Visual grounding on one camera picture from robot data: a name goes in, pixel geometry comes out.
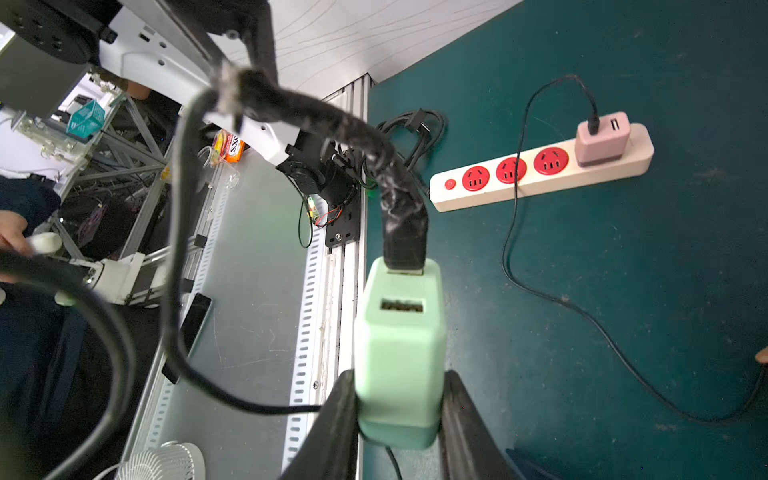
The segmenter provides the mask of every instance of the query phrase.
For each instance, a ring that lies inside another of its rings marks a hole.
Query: green usb charger
[[[440,266],[421,274],[373,263],[355,322],[360,431],[371,442],[425,449],[440,424],[447,329]]]

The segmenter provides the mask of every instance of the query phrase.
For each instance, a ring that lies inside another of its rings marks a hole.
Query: green tabletop
[[[512,269],[593,313],[680,407],[722,415],[751,390],[768,345],[767,19],[765,2],[527,0],[375,86],[369,120],[419,107],[448,118],[421,161],[427,181],[513,153],[528,97],[565,73],[603,114],[645,124],[656,148],[645,175],[521,200]],[[574,137],[587,113],[574,85],[552,88],[524,149]],[[375,194],[370,207],[369,263],[382,252]],[[511,202],[429,214],[446,368],[501,450],[568,479],[768,478],[766,396],[733,425],[683,420],[594,327],[508,284]],[[406,480],[439,478],[435,448],[396,455]],[[366,478],[395,478],[383,449],[367,445],[364,462]]]

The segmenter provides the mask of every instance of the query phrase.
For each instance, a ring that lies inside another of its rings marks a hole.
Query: red wire
[[[327,222],[325,222],[323,225],[320,225],[320,221],[321,221],[323,218],[325,218],[325,217],[326,217],[326,215],[330,214],[331,212],[335,212],[336,210],[338,210],[338,211],[339,211],[339,213],[337,213],[337,214],[336,214],[336,216],[333,218],[333,220],[328,220],[328,221],[327,221]],[[341,217],[341,213],[342,213],[343,211],[344,211],[344,209],[342,208],[341,210],[339,210],[339,207],[336,207],[336,208],[334,208],[333,210],[328,210],[328,211],[325,213],[325,215],[323,215],[322,217],[320,217],[320,218],[318,218],[318,219],[317,219],[317,222],[315,222],[315,227],[324,227],[324,226],[326,226],[328,223],[333,223],[333,222],[337,221],[337,220],[339,219],[339,217]]]

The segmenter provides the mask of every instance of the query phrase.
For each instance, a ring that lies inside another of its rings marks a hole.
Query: small fan
[[[115,480],[205,480],[203,453],[191,443],[168,442],[158,449],[136,453],[94,480],[101,480],[115,468]]]

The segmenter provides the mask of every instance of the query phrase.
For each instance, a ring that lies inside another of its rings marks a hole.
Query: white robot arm
[[[109,27],[118,36],[112,43],[99,41],[101,67],[127,80],[187,105],[209,86],[208,77],[194,61],[159,32],[123,7]],[[208,114],[207,120],[233,131],[231,115]],[[284,122],[264,123],[243,119],[240,138],[272,165],[287,158],[286,147],[295,144],[300,129]]]

